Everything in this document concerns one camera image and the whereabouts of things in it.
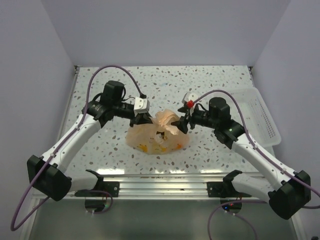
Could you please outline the orange translucent plastic bag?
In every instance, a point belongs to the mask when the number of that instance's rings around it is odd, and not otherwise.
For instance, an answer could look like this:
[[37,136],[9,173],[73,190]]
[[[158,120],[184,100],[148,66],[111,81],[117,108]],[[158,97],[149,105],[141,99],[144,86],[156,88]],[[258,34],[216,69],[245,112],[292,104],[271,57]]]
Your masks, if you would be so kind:
[[189,144],[190,137],[184,134],[173,122],[179,116],[165,109],[151,118],[151,123],[134,125],[127,131],[126,144],[149,155],[163,155],[181,150]]

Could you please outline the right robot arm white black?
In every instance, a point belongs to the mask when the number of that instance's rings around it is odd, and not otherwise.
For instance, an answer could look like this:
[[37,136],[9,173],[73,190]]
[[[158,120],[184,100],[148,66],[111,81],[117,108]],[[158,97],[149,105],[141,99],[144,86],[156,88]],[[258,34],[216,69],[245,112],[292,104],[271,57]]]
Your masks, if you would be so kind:
[[311,200],[311,178],[305,171],[297,172],[266,151],[248,133],[244,124],[231,118],[230,106],[222,97],[213,97],[208,110],[200,110],[195,96],[188,92],[179,112],[184,113],[173,125],[184,134],[199,125],[213,129],[216,139],[251,163],[264,179],[255,179],[234,170],[222,180],[220,196],[247,194],[269,204],[282,219],[290,219]]

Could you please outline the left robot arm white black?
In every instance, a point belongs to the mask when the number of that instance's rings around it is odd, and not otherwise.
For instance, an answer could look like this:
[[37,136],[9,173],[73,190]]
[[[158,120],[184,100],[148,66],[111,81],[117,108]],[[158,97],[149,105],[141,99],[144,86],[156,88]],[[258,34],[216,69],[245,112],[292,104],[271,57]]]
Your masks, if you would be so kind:
[[69,192],[87,191],[99,196],[105,190],[104,178],[93,170],[79,177],[66,176],[72,159],[105,124],[114,117],[128,119],[130,127],[152,123],[150,102],[144,94],[135,97],[132,104],[125,101],[126,88],[118,81],[108,81],[103,92],[88,102],[73,126],[49,150],[27,161],[32,187],[54,201],[60,201]]

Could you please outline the white plastic tray basket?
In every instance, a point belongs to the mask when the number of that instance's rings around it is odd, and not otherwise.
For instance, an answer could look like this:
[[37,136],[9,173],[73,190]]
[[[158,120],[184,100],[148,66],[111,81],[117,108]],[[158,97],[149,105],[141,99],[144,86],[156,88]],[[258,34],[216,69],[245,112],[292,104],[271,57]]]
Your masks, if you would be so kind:
[[264,148],[281,143],[281,135],[265,104],[255,87],[230,89],[228,91],[237,102],[248,132]]

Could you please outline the aluminium rail frame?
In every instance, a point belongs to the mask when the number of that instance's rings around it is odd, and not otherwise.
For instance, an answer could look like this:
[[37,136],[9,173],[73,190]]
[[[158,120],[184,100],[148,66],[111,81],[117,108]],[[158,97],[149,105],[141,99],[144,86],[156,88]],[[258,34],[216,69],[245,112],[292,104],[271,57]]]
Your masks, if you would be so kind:
[[[239,105],[228,92],[254,87],[245,65],[107,65],[80,69],[68,111],[72,120],[68,130],[85,105],[103,92],[108,81],[124,84],[126,103],[133,104],[136,97],[145,95],[150,103],[151,118],[165,109],[175,112],[179,118],[184,116],[178,109],[183,106],[187,92],[198,95],[195,104],[200,110],[209,109],[210,99],[223,98],[230,107],[231,118],[247,129]],[[95,171],[102,175],[104,182],[120,182],[117,198],[126,199],[209,198],[207,182],[222,182],[234,170],[264,180],[250,162],[220,143],[212,128],[196,125],[188,129],[185,134],[189,135],[189,144],[167,154],[147,154],[128,146],[129,128],[132,127],[128,119],[114,117],[108,121],[75,155],[65,175],[80,177],[87,170]]]

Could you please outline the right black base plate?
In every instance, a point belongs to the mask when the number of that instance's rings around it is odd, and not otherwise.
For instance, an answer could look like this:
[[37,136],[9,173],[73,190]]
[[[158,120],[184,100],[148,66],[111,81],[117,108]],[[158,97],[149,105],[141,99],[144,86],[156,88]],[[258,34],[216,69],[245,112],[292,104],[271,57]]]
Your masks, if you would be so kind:
[[251,195],[238,192],[232,184],[223,181],[208,181],[206,183],[207,195],[209,198],[250,198]]

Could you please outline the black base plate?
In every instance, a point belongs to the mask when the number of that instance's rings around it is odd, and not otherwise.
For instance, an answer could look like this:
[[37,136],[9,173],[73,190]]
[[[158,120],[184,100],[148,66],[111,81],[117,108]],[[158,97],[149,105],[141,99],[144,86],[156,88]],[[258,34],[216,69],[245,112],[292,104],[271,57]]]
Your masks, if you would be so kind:
[[238,192],[232,184],[223,181],[208,181],[206,183],[207,195],[209,198],[250,198],[251,195]]
[[117,198],[120,191],[119,181],[101,181],[91,190],[79,190],[75,192],[76,197],[107,197]]

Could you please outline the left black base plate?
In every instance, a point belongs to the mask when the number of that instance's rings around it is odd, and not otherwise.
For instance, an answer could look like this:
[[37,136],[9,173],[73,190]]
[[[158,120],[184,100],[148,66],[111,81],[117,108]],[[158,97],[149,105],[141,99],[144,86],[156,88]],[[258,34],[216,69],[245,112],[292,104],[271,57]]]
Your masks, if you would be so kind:
[[101,181],[91,190],[79,190],[75,192],[76,197],[107,197],[117,198],[120,191],[119,181]]

